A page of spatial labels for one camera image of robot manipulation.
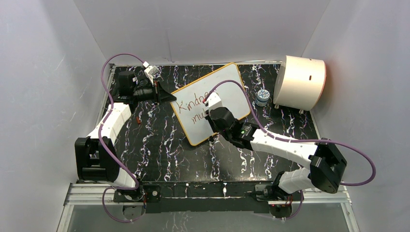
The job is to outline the yellow framed whiteboard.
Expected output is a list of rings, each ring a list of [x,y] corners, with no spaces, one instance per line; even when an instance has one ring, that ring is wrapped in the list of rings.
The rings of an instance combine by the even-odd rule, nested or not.
[[[196,146],[214,135],[211,126],[205,119],[207,110],[203,103],[206,94],[224,80],[234,80],[242,84],[239,67],[229,63],[193,82],[172,92],[176,101],[171,107],[192,146]],[[244,93],[232,83],[224,83],[216,88],[222,105],[227,107],[237,119],[243,119],[250,114],[250,107]]]

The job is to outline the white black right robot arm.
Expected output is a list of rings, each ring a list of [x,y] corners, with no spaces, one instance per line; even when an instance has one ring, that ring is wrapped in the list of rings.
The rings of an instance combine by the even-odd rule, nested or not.
[[[266,152],[302,166],[277,175],[272,186],[276,199],[285,200],[290,194],[309,188],[337,193],[347,161],[335,144],[280,137],[256,124],[240,122],[226,107],[208,110],[205,118],[213,132],[237,148]]]

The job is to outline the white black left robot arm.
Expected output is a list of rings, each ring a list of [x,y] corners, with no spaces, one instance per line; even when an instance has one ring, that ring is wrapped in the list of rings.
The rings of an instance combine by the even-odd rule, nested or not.
[[[138,103],[152,101],[161,104],[173,102],[176,97],[150,75],[138,78],[133,71],[120,72],[117,84],[118,93],[110,97],[110,104],[100,123],[86,137],[78,138],[74,143],[77,174],[84,181],[108,183],[126,190],[127,197],[139,201],[145,189],[137,176],[117,157],[115,141]]]

